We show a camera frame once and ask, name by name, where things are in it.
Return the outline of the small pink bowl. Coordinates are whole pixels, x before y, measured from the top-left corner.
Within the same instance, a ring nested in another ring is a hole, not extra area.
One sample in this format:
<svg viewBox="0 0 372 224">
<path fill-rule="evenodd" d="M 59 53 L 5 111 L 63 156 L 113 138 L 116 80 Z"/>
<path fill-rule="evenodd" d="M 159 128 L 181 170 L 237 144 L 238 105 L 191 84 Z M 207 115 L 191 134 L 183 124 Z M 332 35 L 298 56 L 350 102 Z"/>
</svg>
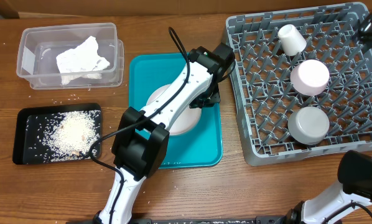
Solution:
<svg viewBox="0 0 372 224">
<path fill-rule="evenodd" d="M 322 93 L 330 79 L 327 66 L 318 60 L 306 60 L 296 66 L 290 75 L 294 89 L 307 96 Z"/>
</svg>

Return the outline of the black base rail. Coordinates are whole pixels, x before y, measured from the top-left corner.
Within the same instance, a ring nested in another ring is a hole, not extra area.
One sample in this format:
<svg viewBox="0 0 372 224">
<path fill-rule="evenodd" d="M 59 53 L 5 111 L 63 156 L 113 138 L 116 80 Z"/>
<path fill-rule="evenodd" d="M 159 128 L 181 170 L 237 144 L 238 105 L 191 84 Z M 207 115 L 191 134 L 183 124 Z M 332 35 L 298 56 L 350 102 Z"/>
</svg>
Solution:
<svg viewBox="0 0 372 224">
<path fill-rule="evenodd" d="M 285 216 L 257 216 L 244 219 L 180 219 L 180 220 L 151 220 L 150 218 L 131 219 L 129 224 L 282 224 Z"/>
</svg>

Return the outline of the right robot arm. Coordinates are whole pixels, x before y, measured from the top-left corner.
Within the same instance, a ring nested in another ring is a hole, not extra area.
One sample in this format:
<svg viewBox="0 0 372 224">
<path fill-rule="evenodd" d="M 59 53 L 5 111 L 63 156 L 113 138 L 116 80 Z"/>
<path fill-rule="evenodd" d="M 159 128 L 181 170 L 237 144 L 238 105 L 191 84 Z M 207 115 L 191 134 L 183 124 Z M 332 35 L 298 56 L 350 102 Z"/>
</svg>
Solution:
<svg viewBox="0 0 372 224">
<path fill-rule="evenodd" d="M 338 166 L 338 180 L 317 197 L 301 201 L 276 223 L 340 223 L 361 208 L 372 219 L 372 156 L 350 150 Z"/>
</svg>

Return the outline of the pile of rice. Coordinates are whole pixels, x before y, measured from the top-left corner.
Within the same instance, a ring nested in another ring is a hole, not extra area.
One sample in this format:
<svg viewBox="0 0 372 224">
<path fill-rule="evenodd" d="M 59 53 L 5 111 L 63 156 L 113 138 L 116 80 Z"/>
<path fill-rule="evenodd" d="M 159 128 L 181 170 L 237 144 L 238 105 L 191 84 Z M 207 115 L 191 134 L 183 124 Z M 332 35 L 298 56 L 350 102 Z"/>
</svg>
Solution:
<svg viewBox="0 0 372 224">
<path fill-rule="evenodd" d="M 30 115 L 26 123 L 23 163 L 88 159 L 90 146 L 100 134 L 100 110 Z"/>
</svg>

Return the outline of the large white plate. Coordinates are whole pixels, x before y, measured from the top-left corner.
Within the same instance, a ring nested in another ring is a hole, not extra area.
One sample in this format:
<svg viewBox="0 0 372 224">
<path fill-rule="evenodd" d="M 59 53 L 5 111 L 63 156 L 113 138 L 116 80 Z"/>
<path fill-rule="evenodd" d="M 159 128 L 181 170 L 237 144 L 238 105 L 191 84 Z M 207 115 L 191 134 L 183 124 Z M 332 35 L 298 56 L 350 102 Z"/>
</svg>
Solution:
<svg viewBox="0 0 372 224">
<path fill-rule="evenodd" d="M 170 85 L 164 85 L 155 90 L 147 101 L 147 105 L 152 103 L 158 98 Z M 180 114 L 175 120 L 172 127 L 169 130 L 171 136 L 179 136 L 192 130 L 199 122 L 202 115 L 200 108 L 186 107 L 186 109 Z"/>
</svg>

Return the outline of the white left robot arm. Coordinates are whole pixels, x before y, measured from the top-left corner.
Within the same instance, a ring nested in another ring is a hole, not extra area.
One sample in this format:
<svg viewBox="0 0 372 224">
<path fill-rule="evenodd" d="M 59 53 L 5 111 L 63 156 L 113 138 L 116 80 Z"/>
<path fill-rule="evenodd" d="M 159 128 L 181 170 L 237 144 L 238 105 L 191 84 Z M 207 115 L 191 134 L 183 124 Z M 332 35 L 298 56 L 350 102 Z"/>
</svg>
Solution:
<svg viewBox="0 0 372 224">
<path fill-rule="evenodd" d="M 93 223 L 129 223 L 142 183 L 162 164 L 169 143 L 170 129 L 186 108 L 212 107 L 220 102 L 218 84 L 235 68 L 233 49 L 220 43 L 214 51 L 198 47 L 186 51 L 172 27 L 170 37 L 185 60 L 179 76 L 152 103 L 141 110 L 129 107 L 118 130 L 91 145 L 113 137 L 113 165 L 100 162 L 115 172 L 114 183 L 104 209 Z"/>
</svg>

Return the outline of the black tray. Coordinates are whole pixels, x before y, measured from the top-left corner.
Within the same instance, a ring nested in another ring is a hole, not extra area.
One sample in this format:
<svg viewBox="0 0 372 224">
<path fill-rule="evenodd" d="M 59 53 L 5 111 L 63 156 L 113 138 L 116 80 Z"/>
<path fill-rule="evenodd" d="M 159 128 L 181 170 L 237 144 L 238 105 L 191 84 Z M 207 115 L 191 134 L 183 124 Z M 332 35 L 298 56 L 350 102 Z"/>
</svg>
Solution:
<svg viewBox="0 0 372 224">
<path fill-rule="evenodd" d="M 14 149 L 13 149 L 13 156 L 12 156 L 13 163 L 25 164 L 23 163 L 24 142 L 25 142 L 27 118 L 30 115 L 61 113 L 61 112 L 69 112 L 69 111 L 84 111 L 84 110 L 100 110 L 101 111 L 101 107 L 97 103 L 82 103 L 82 104 L 75 104 L 75 105 L 24 108 L 23 110 L 20 110 L 19 114 L 17 115 L 16 134 L 14 138 Z"/>
</svg>

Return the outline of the white napkin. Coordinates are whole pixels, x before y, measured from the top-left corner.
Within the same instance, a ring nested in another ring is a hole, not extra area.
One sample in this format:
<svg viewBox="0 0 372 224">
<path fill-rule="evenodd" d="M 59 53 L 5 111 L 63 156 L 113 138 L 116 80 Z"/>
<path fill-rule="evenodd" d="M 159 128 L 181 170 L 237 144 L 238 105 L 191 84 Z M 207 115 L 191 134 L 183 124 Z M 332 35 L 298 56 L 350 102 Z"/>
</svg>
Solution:
<svg viewBox="0 0 372 224">
<path fill-rule="evenodd" d="M 89 36 L 75 49 L 57 55 L 56 62 L 60 73 L 95 72 L 110 66 L 106 58 L 98 55 L 98 43 L 93 36 Z"/>
</svg>

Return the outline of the cream cup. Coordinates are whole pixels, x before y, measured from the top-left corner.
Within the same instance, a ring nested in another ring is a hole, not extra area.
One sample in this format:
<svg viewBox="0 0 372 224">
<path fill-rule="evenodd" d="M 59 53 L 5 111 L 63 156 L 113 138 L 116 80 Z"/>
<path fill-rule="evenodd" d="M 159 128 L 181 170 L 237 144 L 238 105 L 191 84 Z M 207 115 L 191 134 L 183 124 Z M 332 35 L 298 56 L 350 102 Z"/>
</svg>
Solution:
<svg viewBox="0 0 372 224">
<path fill-rule="evenodd" d="M 307 46 L 305 38 L 292 24 L 282 26 L 277 35 L 287 56 L 295 56 L 304 51 Z"/>
</svg>

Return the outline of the grey dishwasher rack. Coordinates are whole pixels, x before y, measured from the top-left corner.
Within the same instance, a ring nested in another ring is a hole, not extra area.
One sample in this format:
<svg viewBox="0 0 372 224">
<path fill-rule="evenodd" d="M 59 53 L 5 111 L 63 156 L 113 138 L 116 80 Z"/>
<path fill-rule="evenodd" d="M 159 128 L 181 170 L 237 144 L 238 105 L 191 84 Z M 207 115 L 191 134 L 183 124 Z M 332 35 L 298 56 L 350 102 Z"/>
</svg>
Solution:
<svg viewBox="0 0 372 224">
<path fill-rule="evenodd" d="M 372 151 L 372 49 L 352 39 L 369 14 L 361 2 L 231 16 L 225 39 L 236 56 L 230 80 L 245 161 L 252 166 L 300 161 L 349 150 Z M 279 29 L 292 24 L 307 46 L 287 56 Z M 330 72 L 316 96 L 298 93 L 293 68 L 315 59 Z M 295 141 L 289 116 L 306 106 L 321 109 L 330 127 L 318 144 Z"/>
</svg>

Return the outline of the clear plastic bin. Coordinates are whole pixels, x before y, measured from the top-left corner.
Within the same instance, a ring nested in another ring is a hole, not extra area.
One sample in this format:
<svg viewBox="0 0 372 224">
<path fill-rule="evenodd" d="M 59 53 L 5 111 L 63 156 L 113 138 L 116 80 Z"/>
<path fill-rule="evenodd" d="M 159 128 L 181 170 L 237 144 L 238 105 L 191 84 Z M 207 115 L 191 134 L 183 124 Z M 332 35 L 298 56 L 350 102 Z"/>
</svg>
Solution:
<svg viewBox="0 0 372 224">
<path fill-rule="evenodd" d="M 89 36 L 96 38 L 98 55 L 110 66 L 95 72 L 60 73 L 56 56 L 75 49 Z M 17 76 L 35 90 L 120 86 L 124 72 L 124 44 L 113 23 L 70 24 L 25 29 L 17 54 Z"/>
</svg>

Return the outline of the teal serving tray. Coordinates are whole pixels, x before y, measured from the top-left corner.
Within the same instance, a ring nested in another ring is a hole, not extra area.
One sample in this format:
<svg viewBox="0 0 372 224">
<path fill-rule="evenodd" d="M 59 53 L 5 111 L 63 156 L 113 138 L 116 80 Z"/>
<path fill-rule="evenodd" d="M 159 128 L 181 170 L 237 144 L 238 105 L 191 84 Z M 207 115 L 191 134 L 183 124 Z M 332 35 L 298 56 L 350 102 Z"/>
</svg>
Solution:
<svg viewBox="0 0 372 224">
<path fill-rule="evenodd" d="M 144 107 L 158 88 L 172 83 L 185 66 L 180 54 L 135 57 L 129 67 L 129 106 Z M 171 136 L 162 169 L 214 166 L 223 155 L 220 106 L 203 108 L 197 125 L 185 134 Z"/>
</svg>

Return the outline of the grey bowl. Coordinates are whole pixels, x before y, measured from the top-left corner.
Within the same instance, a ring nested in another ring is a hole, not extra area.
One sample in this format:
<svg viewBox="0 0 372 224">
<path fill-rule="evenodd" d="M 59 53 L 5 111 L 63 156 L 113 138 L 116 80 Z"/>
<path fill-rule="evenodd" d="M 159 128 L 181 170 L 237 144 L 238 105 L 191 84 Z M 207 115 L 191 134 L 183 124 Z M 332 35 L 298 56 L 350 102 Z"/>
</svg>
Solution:
<svg viewBox="0 0 372 224">
<path fill-rule="evenodd" d="M 307 106 L 290 115 L 287 127 L 297 142 L 314 145 L 325 138 L 330 122 L 321 109 Z"/>
</svg>

